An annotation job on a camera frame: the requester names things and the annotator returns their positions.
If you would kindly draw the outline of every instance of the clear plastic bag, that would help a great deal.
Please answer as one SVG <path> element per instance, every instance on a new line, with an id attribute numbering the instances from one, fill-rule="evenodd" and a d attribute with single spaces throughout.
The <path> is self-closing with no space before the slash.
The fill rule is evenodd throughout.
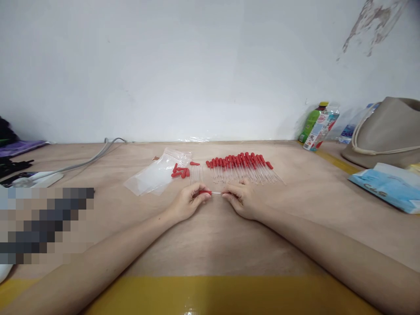
<path id="1" fill-rule="evenodd" d="M 145 169 L 130 177 L 124 186 L 130 189 L 136 196 L 153 193 L 160 196 L 169 183 L 175 164 L 178 167 L 188 167 L 192 161 L 191 152 L 180 152 L 178 150 L 165 148 L 161 158 Z"/>

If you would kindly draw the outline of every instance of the yellow strip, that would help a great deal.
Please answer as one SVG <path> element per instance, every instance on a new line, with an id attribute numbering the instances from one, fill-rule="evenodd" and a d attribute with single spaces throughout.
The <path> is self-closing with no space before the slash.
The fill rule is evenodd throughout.
<path id="1" fill-rule="evenodd" d="M 332 165 L 338 167 L 339 169 L 345 171 L 347 174 L 355 174 L 360 172 L 361 170 L 344 162 L 343 160 L 340 160 L 339 158 L 336 158 L 334 156 L 332 156 L 331 154 L 322 151 L 322 150 L 318 150 L 315 152 L 318 156 L 322 157 L 324 160 L 327 160 L 328 162 L 330 162 Z"/>
<path id="2" fill-rule="evenodd" d="M 0 308 L 35 280 L 0 286 Z M 121 277 L 85 314 L 380 314 L 332 276 Z"/>

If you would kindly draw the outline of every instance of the table surface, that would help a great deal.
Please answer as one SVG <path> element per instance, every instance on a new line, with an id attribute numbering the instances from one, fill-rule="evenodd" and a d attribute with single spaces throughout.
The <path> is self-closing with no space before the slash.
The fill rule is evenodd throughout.
<path id="1" fill-rule="evenodd" d="M 50 171 L 81 163 L 102 146 L 48 145 L 14 160 L 34 159 L 28 171 Z M 48 264 L 19 265 L 14 270 L 0 285 L 0 307 L 56 268 L 60 263 L 54 259 L 63 257 L 62 252 L 83 251 L 83 231 L 91 232 L 95 243 L 165 209 L 189 180 L 174 180 L 161 196 L 135 196 L 123 186 L 165 147 L 192 152 L 197 162 L 245 151 L 262 154 L 286 183 L 255 186 L 270 205 L 330 227 L 420 271 L 420 217 L 401 213 L 360 189 L 347 180 L 347 173 L 295 141 L 116 143 L 106 156 L 66 173 L 53 185 L 94 187 L 94 209 L 86 211 L 85 221 L 71 222 L 71 239 L 55 243 L 54 253 L 45 260 Z M 204 181 L 214 191 L 221 189 L 207 168 Z M 240 218 L 220 196 L 161 236 L 86 313 L 113 314 L 116 309 L 154 314 L 376 313 L 272 230 Z"/>

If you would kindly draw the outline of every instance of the purple cloth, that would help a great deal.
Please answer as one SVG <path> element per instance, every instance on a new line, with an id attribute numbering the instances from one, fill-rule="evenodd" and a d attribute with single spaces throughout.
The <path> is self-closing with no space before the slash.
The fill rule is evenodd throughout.
<path id="1" fill-rule="evenodd" d="M 0 147 L 0 158 L 15 157 L 30 150 L 45 146 L 45 141 L 16 141 L 4 147 Z"/>

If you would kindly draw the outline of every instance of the finger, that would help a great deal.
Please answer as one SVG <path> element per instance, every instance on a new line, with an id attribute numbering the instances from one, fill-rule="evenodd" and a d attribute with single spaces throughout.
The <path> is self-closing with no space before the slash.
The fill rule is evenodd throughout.
<path id="1" fill-rule="evenodd" d="M 235 211 L 242 210 L 242 208 L 243 208 L 242 204 L 239 202 L 239 200 L 234 195 L 223 194 L 222 197 L 225 198 L 227 201 L 229 201 L 231 203 L 231 205 L 235 209 Z"/>
<path id="2" fill-rule="evenodd" d="M 197 209 L 197 207 L 205 200 L 210 199 L 211 196 L 208 193 L 202 193 L 200 195 L 198 195 L 197 197 L 194 198 L 194 200 L 192 201 L 192 206 L 194 207 L 194 209 Z"/>
<path id="3" fill-rule="evenodd" d="M 195 194 L 197 194 L 200 190 L 210 190 L 208 189 L 208 187 L 206 186 L 206 184 L 204 183 L 195 183 L 192 184 L 191 186 L 185 187 L 185 189 L 187 190 L 188 194 L 192 196 L 194 196 Z"/>
<path id="4" fill-rule="evenodd" d="M 238 197 L 242 197 L 242 188 L 235 185 L 226 185 L 222 193 L 233 193 Z"/>
<path id="5" fill-rule="evenodd" d="M 249 185 L 249 180 L 247 178 L 243 178 L 239 181 L 240 184 Z"/>

